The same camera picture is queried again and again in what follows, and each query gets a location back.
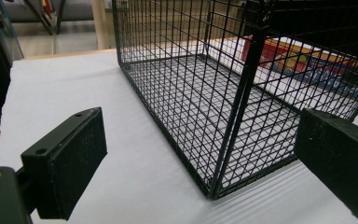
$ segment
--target black metal bar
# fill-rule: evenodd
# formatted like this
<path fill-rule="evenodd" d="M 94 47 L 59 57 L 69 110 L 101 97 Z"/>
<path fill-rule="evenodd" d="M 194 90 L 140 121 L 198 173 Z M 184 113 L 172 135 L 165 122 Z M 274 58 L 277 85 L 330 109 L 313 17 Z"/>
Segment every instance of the black metal bar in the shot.
<path fill-rule="evenodd" d="M 205 27 L 205 34 L 204 34 L 204 38 L 203 38 L 203 54 L 208 55 L 208 51 L 209 51 L 209 46 L 208 46 L 208 36 L 210 35 L 210 30 L 211 30 L 211 24 L 213 22 L 213 17 L 212 17 L 212 11 L 213 9 L 212 7 L 212 0 L 208 1 L 208 17 L 206 19 L 206 27 Z"/>
<path fill-rule="evenodd" d="M 249 48 L 249 55 L 251 55 L 251 57 L 246 58 L 246 63 L 241 75 L 240 85 L 237 90 L 236 100 L 239 104 L 238 109 L 234 109 L 233 106 L 231 112 L 232 119 L 230 119 L 233 123 L 227 126 L 227 132 L 231 131 L 230 126 L 232 126 L 232 133 L 227 133 L 229 135 L 229 138 L 227 138 L 227 152 L 226 155 L 222 155 L 224 161 L 220 173 L 215 173 L 216 177 L 218 177 L 216 178 L 215 186 L 221 185 L 223 177 L 226 173 L 230 156 L 234 149 L 237 135 L 241 127 L 243 113 L 245 112 L 245 108 L 248 104 L 252 87 L 254 86 L 255 73 L 257 71 L 257 66 L 261 57 L 262 49 L 264 47 L 264 39 L 266 37 L 266 34 L 267 33 L 265 30 L 255 30 L 254 38 L 252 39 L 251 47 Z M 213 189 L 213 198 L 217 198 L 217 193 L 218 189 Z"/>
<path fill-rule="evenodd" d="M 63 13 L 63 8 L 65 7 L 65 1 L 66 0 L 61 0 L 60 8 L 59 8 L 58 14 L 57 14 L 57 22 L 56 22 L 56 34 L 57 35 L 59 35 L 60 31 L 61 31 L 62 13 Z"/>
<path fill-rule="evenodd" d="M 124 67 L 123 59 L 122 59 L 122 53 L 121 53 L 121 38 L 120 33 L 122 32 L 119 29 L 119 21 L 118 21 L 118 11 L 117 11 L 117 0 L 112 1 L 112 10 L 113 10 L 113 25 L 115 28 L 115 39 L 116 39 L 116 51 L 117 51 L 117 60 L 118 65 L 120 67 Z"/>
<path fill-rule="evenodd" d="M 46 7 L 43 7 L 43 11 L 46 12 L 46 14 L 48 14 L 48 18 L 49 18 L 49 19 L 51 19 L 51 20 L 53 19 L 53 18 L 51 17 L 50 13 L 48 13 L 48 10 L 46 9 Z"/>
<path fill-rule="evenodd" d="M 44 13 L 42 13 L 42 19 L 46 23 L 47 26 L 51 27 L 50 21 L 48 21 L 48 18 L 45 16 Z"/>
<path fill-rule="evenodd" d="M 34 15 L 42 22 L 42 25 L 45 27 L 45 29 L 48 31 L 50 35 L 53 35 L 51 29 L 48 28 L 48 24 L 44 21 L 43 17 L 36 11 L 34 6 L 29 2 L 29 0 L 24 0 L 25 4 L 31 9 L 31 11 L 34 13 Z"/>

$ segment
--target wire mesh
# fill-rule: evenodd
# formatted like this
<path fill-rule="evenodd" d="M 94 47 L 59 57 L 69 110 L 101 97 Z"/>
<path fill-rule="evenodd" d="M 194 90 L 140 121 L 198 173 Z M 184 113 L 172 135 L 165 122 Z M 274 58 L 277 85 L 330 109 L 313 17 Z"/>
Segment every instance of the wire mesh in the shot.
<path fill-rule="evenodd" d="M 117 0 L 113 10 L 122 70 L 210 198 L 294 161 L 301 109 L 358 113 L 358 2 Z"/>

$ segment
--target black wire cage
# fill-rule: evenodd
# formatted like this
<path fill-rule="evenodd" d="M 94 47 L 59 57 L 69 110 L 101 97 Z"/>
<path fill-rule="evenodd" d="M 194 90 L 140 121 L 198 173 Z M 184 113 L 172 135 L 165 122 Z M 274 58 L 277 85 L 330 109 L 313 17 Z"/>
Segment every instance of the black wire cage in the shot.
<path fill-rule="evenodd" d="M 118 62 L 208 198 L 296 160 L 299 114 L 358 114 L 358 0 L 116 0 Z"/>

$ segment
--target white tabletop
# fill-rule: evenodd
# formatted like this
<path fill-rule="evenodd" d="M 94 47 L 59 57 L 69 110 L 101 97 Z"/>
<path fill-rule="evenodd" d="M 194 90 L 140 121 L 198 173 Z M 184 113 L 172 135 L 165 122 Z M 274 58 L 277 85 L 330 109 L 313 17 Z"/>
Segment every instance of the white tabletop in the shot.
<path fill-rule="evenodd" d="M 301 162 L 220 200 L 198 189 L 117 65 L 114 52 L 15 62 L 0 166 L 78 111 L 101 106 L 108 155 L 67 223 L 358 223 Z M 40 220 L 34 223 L 65 223 Z"/>

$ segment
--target white surface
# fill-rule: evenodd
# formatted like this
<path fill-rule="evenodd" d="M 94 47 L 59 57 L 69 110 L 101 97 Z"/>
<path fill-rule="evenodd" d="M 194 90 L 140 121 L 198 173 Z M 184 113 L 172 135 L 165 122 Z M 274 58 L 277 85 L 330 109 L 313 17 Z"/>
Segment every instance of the white surface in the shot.
<path fill-rule="evenodd" d="M 206 200 L 117 65 L 115 53 L 15 62 L 0 166 L 78 111 L 103 108 L 108 155 L 67 223 L 358 223 L 302 163 Z M 40 220 L 34 223 L 65 223 Z"/>

